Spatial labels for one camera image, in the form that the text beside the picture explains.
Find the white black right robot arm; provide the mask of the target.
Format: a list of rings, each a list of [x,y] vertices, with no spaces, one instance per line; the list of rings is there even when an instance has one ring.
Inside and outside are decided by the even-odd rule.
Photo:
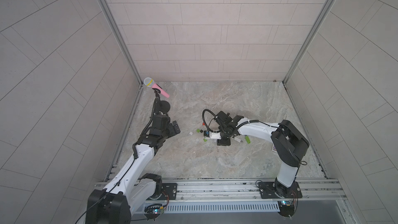
[[[261,198],[280,198],[284,202],[302,197],[295,180],[300,166],[307,165],[303,158],[309,148],[309,141],[290,121],[265,123],[239,115],[231,118],[229,113],[223,111],[214,114],[208,109],[203,110],[202,119],[206,127],[204,137],[216,140],[218,146],[230,146],[231,138],[239,135],[252,136],[273,143],[282,163],[273,183],[260,180],[256,182]]]

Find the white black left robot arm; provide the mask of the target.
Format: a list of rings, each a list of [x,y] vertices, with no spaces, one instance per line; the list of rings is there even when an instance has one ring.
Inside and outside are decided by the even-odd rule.
[[[147,199],[162,195],[162,177],[142,173],[164,142],[180,133],[178,123],[168,116],[170,108],[156,93],[150,120],[132,145],[132,155],[112,181],[91,193],[78,224],[129,224]]]

